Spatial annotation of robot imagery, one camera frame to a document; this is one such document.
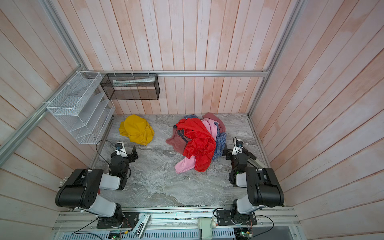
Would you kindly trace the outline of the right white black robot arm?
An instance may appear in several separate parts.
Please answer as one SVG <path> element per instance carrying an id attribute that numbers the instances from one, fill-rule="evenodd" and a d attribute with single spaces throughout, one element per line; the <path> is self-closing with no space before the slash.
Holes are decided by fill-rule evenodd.
<path id="1" fill-rule="evenodd" d="M 252 213 L 265 207 L 281 207 L 284 204 L 284 193 L 272 168 L 263 164 L 249 166 L 248 160 L 256 161 L 257 157 L 244 147 L 223 150 L 223 156 L 231 161 L 232 170 L 229 182 L 238 188 L 245 188 L 247 195 L 235 200 L 231 205 L 228 217 L 234 224 L 251 222 Z"/>

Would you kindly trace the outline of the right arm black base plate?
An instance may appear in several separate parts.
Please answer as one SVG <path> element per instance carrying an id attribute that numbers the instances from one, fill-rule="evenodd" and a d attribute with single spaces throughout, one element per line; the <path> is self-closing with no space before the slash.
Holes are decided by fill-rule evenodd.
<path id="1" fill-rule="evenodd" d="M 235 213 L 231 210 L 225 210 L 222 208 L 215 209 L 213 212 L 219 226 L 253 226 L 257 225 L 257 219 L 253 215 L 242 215 Z"/>

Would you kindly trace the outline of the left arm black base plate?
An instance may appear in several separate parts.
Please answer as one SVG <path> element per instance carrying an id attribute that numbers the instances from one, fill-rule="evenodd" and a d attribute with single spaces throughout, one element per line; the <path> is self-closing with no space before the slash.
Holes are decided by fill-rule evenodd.
<path id="1" fill-rule="evenodd" d="M 117 229 L 121 227 L 133 229 L 139 219 L 139 212 L 122 212 L 121 215 L 117 214 L 111 218 L 99 218 L 97 229 Z"/>

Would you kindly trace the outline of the yellow cloth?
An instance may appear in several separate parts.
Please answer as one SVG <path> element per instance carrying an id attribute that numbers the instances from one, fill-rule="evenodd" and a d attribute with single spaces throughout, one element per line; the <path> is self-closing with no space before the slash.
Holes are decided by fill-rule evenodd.
<path id="1" fill-rule="evenodd" d="M 130 115 L 121 122 L 119 133 L 121 136 L 129 138 L 132 143 L 143 146 L 148 145 L 155 135 L 148 121 L 137 115 Z"/>

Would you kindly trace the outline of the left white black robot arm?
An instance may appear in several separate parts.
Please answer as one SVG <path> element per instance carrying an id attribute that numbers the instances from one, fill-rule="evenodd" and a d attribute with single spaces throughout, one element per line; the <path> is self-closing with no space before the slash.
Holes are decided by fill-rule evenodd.
<path id="1" fill-rule="evenodd" d="M 139 158 L 136 148 L 127 153 L 122 142 L 115 144 L 111 154 L 109 172 L 102 169 L 76 169 L 62 183 L 55 203 L 58 207 L 81 209 L 100 218 L 122 222 L 124 214 L 121 205 L 100 196 L 100 190 L 121 191 L 131 176 L 129 164 Z"/>

